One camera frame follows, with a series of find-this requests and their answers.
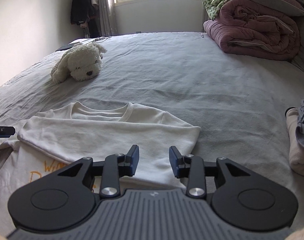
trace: white shirt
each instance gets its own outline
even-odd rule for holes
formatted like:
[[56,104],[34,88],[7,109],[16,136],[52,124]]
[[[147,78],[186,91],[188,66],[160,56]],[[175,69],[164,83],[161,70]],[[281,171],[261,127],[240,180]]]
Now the white shirt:
[[[14,136],[0,139],[0,149],[13,148],[0,170],[3,235],[14,230],[7,200],[17,188],[84,156],[103,161],[111,154],[126,154],[137,144],[140,160],[135,176],[123,177],[121,186],[131,182],[144,187],[184,187],[172,173],[169,147],[174,145],[182,155],[190,154],[200,131],[168,112],[132,103],[100,111],[76,102],[38,113],[14,126],[17,131]],[[100,180],[96,179],[95,192],[99,185]]]

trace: white logo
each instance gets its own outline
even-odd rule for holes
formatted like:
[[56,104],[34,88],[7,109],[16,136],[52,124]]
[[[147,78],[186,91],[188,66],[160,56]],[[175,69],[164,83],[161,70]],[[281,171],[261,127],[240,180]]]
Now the white logo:
[[156,192],[156,191],[154,191],[154,192],[150,193],[150,195],[151,195],[152,197],[156,197],[157,195],[159,195],[159,193]]

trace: stuffed animal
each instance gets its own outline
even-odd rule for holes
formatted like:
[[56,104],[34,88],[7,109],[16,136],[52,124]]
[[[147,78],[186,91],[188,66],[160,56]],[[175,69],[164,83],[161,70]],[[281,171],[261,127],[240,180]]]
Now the stuffed animal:
[[72,76],[76,81],[84,81],[97,76],[102,69],[103,53],[107,50],[100,44],[77,44],[67,50],[51,70],[54,83],[59,84]]

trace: gray ribbed panel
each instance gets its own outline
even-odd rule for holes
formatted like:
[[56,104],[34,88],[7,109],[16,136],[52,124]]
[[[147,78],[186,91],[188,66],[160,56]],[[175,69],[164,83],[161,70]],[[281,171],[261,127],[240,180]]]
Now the gray ribbed panel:
[[39,235],[17,230],[9,240],[284,240],[290,232],[234,228],[205,201],[188,198],[180,189],[127,190],[119,199],[103,201],[89,220],[68,232]]

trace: bed sheet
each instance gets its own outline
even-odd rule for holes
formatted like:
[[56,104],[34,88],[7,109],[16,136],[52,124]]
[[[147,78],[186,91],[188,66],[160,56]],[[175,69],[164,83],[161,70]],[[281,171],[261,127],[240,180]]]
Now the bed sheet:
[[225,54],[203,35],[112,37],[102,43],[108,52],[99,76],[59,85],[50,71],[64,52],[52,53],[0,87],[0,125],[75,101],[94,109],[129,101],[156,107],[201,127],[192,154],[205,161],[227,156],[292,190],[299,200],[292,227],[304,226],[304,177],[289,168],[284,116],[300,105],[304,73],[285,61]]

